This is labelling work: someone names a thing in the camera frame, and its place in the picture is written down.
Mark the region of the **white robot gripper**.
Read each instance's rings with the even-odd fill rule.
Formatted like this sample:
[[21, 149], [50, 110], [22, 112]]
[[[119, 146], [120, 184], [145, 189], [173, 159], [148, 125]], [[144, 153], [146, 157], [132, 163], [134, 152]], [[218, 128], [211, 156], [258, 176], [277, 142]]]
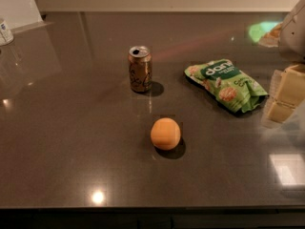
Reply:
[[[305, 63], [305, 0], [299, 0], [283, 20], [279, 53], [290, 62]], [[275, 70], [267, 103], [267, 118], [283, 123], [305, 99], [305, 65]]]

